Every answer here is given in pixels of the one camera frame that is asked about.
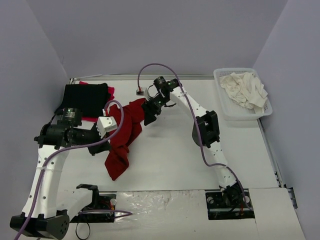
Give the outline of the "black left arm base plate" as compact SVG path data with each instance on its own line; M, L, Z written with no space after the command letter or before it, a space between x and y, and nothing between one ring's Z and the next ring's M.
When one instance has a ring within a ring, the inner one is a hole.
M117 195L115 192L101 193L97 198L96 205L89 205L82 209L87 210L114 210L117 204ZM99 212L87 213L75 216L71 223L113 223L115 221L115 213L113 212Z

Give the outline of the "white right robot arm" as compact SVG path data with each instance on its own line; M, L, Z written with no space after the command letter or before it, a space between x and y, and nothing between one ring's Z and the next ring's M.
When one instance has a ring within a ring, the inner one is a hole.
M200 147L201 155L206 166L214 167L222 192L222 202L229 207L246 199L244 188L228 166L227 159L220 142L218 115L202 107L190 96L178 79L166 81L162 76L153 81L157 94L148 96L142 104L144 125L157 120L162 108L169 102L179 106L192 120L192 139Z

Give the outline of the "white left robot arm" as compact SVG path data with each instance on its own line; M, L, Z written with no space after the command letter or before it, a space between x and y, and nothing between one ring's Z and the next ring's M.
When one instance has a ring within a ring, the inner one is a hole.
M10 227L20 236L61 240L70 222L88 207L97 208L101 197L96 185L80 184L61 203L57 195L65 161L71 150L85 148L94 156L110 150L109 132L118 125L112 116L100 116L91 129L81 129L82 111L63 108L56 123L45 124L39 136L38 160L32 187L21 213L12 216Z

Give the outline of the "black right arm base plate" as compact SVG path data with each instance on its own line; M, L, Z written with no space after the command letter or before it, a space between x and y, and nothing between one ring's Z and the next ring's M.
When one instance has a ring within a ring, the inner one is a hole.
M229 202L219 190L205 191L207 217L210 221L255 219L255 213L248 190L245 198Z

